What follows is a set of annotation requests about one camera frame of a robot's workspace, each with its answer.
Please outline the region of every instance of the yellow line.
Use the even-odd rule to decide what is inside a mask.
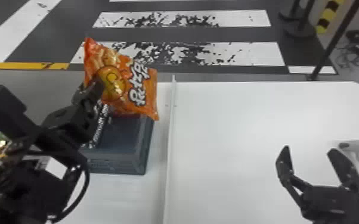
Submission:
[[[323,34],[327,32],[327,28],[324,28],[323,26],[317,26],[316,31],[318,34]]]
[[[344,0],[334,0],[335,2],[337,2],[339,5],[342,5]]]
[[[69,63],[21,63],[4,62],[0,63],[0,69],[14,70],[66,70]]]
[[[326,8],[323,11],[323,15],[321,16],[321,18],[325,18],[326,20],[328,20],[329,22],[332,22],[333,19],[335,18],[336,12],[334,12],[333,10]]]

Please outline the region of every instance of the robotic arm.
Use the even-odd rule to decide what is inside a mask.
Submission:
[[[359,224],[359,174],[340,151],[332,149],[327,155],[342,183],[339,187],[314,186],[295,176],[288,146],[276,161],[278,178],[304,218],[315,224]]]
[[[25,114],[25,105],[0,85],[0,131],[11,140],[0,159],[0,223],[43,224],[64,219],[81,201],[89,185],[86,158],[78,152],[98,127],[96,110],[104,85],[95,79],[82,86],[72,105],[51,113],[41,126]],[[67,170],[62,178],[42,166],[52,157]],[[67,207],[81,175],[84,186]]]

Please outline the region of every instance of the yellow tape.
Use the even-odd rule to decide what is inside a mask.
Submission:
[[[324,28],[323,26],[317,26],[316,31],[317,31],[318,34],[323,34],[323,33],[327,32],[327,29]]]
[[[334,12],[333,10],[326,8],[323,12],[323,15],[321,16],[321,18],[328,20],[328,21],[332,21],[335,18],[336,12]]]
[[[345,0],[333,0],[333,1],[335,1],[335,2],[337,2],[338,4],[343,4],[343,2],[345,1]]]
[[[338,4],[338,8],[339,8],[340,5],[343,4],[344,0],[329,0],[328,5],[333,5],[334,2],[336,4]],[[318,34],[327,33],[328,26],[334,20],[334,18],[336,17],[337,10],[333,11],[331,9],[331,7],[324,9],[324,11],[323,11],[323,13],[321,15],[321,18],[319,19],[319,22],[318,22],[318,24],[316,26],[316,31],[317,31]]]
[[[66,70],[69,63],[21,63],[4,62],[0,63],[0,69],[11,70]]]

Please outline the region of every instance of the orange snack bag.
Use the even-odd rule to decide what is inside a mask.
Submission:
[[[157,71],[148,69],[128,56],[85,40],[85,86],[98,76],[105,90],[103,103],[111,105],[116,114],[146,114],[158,120],[156,107]]]

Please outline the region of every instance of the pole base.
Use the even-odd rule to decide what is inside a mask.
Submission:
[[[314,78],[312,77],[312,74],[305,75],[306,81],[319,81],[318,77]]]
[[[302,30],[298,29],[299,22],[288,23],[284,26],[285,32],[293,38],[311,38],[316,35],[316,29],[307,23]]]
[[[287,6],[283,7],[280,10],[280,12],[278,13],[280,18],[282,18],[285,21],[300,20],[302,18],[302,16],[304,15],[303,9],[301,7],[298,7],[296,12],[294,14],[291,14],[291,8],[292,8],[292,5],[287,5]]]

